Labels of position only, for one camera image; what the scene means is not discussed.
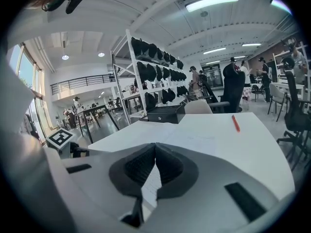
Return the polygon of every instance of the office chair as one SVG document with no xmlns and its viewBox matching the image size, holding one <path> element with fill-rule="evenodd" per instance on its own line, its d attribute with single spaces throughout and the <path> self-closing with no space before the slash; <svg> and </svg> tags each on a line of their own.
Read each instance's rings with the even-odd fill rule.
<svg viewBox="0 0 311 233">
<path fill-rule="evenodd" d="M 191 101 L 185 105 L 185 114 L 213 114 L 204 100 Z"/>
<path fill-rule="evenodd" d="M 224 107 L 225 113 L 239 112 L 239 104 L 245 83 L 245 73 L 237 72 L 231 63 L 224 68 L 223 75 L 225 77 L 225 88 L 224 94 L 221 96 L 221 102 L 227 101 L 230 103 L 229 106 Z"/>
<path fill-rule="evenodd" d="M 298 146 L 301 149 L 301 152 L 295 164 L 292 167 L 292 171 L 293 171 L 299 162 L 302 152 L 304 152 L 304 154 L 306 155 L 304 160 L 306 160 L 307 154 L 308 154 L 307 149 L 306 149 L 306 143 L 307 143 L 308 136 L 306 136 L 303 142 L 303 133 L 304 131 L 307 131 L 307 135 L 309 134 L 309 131 L 311 129 L 311 120 L 310 120 L 309 115 L 303 112 L 303 108 L 304 108 L 304 105 L 306 103 L 310 103 L 310 101 L 298 99 L 296 83 L 295 83 L 293 73 L 290 71 L 287 71 L 285 72 L 285 75 L 288 81 L 288 86 L 289 86 L 290 95 L 291 95 L 290 98 L 288 96 L 286 97 L 287 100 L 290 100 L 290 108 L 288 112 L 286 108 L 285 124 L 286 124 L 286 128 L 289 131 L 293 131 L 295 135 L 289 133 L 288 131 L 285 131 L 284 136 L 289 136 L 289 138 L 279 138 L 278 140 L 276 140 L 276 142 L 277 143 L 279 142 L 292 142 L 293 143 L 293 147 L 291 148 L 289 153 L 286 155 L 286 158 L 290 156 L 289 158 L 290 163 L 293 161 L 296 146 Z"/>
<path fill-rule="evenodd" d="M 278 113 L 278 116 L 277 116 L 277 119 L 276 121 L 278 121 L 279 117 L 280 117 L 280 114 L 281 114 L 281 111 L 282 111 L 282 108 L 283 108 L 283 104 L 284 104 L 284 101 L 285 101 L 285 98 L 287 96 L 287 92 L 283 93 L 281 92 L 275 84 L 270 84 L 270 95 L 271 95 L 271 101 L 270 101 L 270 106 L 269 106 L 269 110 L 268 110 L 268 114 L 270 113 L 270 108 L 271 108 L 271 104 L 272 102 L 274 101 L 275 103 L 279 103 L 281 105 L 281 108 L 280 108 L 280 112 Z"/>
</svg>

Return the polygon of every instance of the fluorescent light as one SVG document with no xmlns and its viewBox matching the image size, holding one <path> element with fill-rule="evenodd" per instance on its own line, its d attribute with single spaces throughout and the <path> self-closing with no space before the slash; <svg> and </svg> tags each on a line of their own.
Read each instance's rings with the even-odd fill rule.
<svg viewBox="0 0 311 233">
<path fill-rule="evenodd" d="M 206 63 L 206 65 L 213 64 L 213 63 L 218 63 L 218 62 L 220 62 L 220 60 L 208 62 L 208 63 Z"/>
<path fill-rule="evenodd" d="M 200 0 L 200 1 L 193 2 L 193 3 L 186 5 L 186 9 L 188 10 L 188 12 L 192 12 L 192 11 L 202 9 L 204 7 L 212 6 L 215 4 L 219 4 L 219 3 L 237 2 L 237 1 L 239 0 Z"/>
<path fill-rule="evenodd" d="M 242 47 L 260 46 L 261 43 L 242 44 Z"/>
<path fill-rule="evenodd" d="M 211 53 L 211 52 L 217 52 L 217 51 L 221 51 L 221 50 L 225 50 L 225 48 L 214 49 L 214 50 L 211 50 L 211 51 L 204 52 L 203 54 L 207 54 L 207 53 Z"/>
<path fill-rule="evenodd" d="M 291 10 L 280 0 L 272 0 L 271 5 L 278 7 L 281 10 L 285 10 L 286 12 L 292 14 Z"/>
</svg>

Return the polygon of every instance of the black mesh chair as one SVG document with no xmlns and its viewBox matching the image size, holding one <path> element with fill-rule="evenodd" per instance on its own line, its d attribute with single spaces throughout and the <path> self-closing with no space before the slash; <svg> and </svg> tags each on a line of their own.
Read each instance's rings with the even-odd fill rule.
<svg viewBox="0 0 311 233">
<path fill-rule="evenodd" d="M 304 152 L 304 154 L 306 155 L 305 160 L 308 154 L 307 149 L 306 149 L 306 143 L 307 143 L 309 131 L 311 129 L 311 120 L 310 120 L 310 116 L 303 112 L 303 109 L 304 109 L 304 105 L 306 103 L 310 103 L 310 101 L 298 99 L 294 75 L 290 71 L 285 72 L 285 75 L 288 81 L 288 86 L 289 86 L 289 90 L 291 94 L 290 97 L 287 96 L 287 102 L 290 101 L 290 108 L 288 112 L 286 108 L 285 124 L 286 124 L 286 128 L 289 131 L 293 131 L 295 135 L 289 133 L 288 131 L 285 131 L 284 136 L 289 136 L 289 138 L 279 138 L 276 142 L 277 143 L 279 142 L 292 142 L 293 143 L 293 147 L 291 148 L 289 153 L 286 155 L 286 158 L 289 157 L 289 163 L 293 161 L 296 147 L 298 146 L 301 149 L 300 154 L 295 164 L 292 167 L 292 170 L 294 170 L 296 165 L 299 162 L 299 159 L 302 153 Z M 307 131 L 307 136 L 305 140 L 303 141 L 304 131 Z"/>
<path fill-rule="evenodd" d="M 223 70 L 224 75 L 224 94 L 221 96 L 221 102 L 229 102 L 230 105 L 224 107 L 225 113 L 240 112 L 239 104 L 242 98 L 245 73 L 237 72 L 233 64 L 227 65 Z"/>
</svg>

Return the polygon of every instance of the railing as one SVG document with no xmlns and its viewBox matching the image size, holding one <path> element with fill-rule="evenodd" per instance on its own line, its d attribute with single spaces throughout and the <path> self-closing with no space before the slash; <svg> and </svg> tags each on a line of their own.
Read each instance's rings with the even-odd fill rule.
<svg viewBox="0 0 311 233">
<path fill-rule="evenodd" d="M 115 82 L 115 81 L 116 79 L 113 74 L 88 76 L 78 79 L 67 80 L 60 83 L 51 84 L 52 95 L 55 95 L 63 91 L 75 89 L 78 87 L 89 86 L 99 83 Z"/>
</svg>

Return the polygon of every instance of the chair armrest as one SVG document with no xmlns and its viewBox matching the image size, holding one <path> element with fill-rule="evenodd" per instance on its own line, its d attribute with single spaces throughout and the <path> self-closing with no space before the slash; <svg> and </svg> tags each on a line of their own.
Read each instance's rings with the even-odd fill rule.
<svg viewBox="0 0 311 233">
<path fill-rule="evenodd" d="M 218 103 L 209 103 L 208 104 L 210 108 L 216 108 L 216 107 L 226 107 L 229 106 L 229 102 L 218 102 Z"/>
<path fill-rule="evenodd" d="M 311 103 L 311 101 L 308 101 L 308 100 L 302 100 L 302 99 L 299 99 L 299 102 L 300 102 L 300 103 Z"/>
<path fill-rule="evenodd" d="M 200 99 L 211 99 L 213 96 L 203 96 L 203 97 L 199 97 Z"/>
</svg>

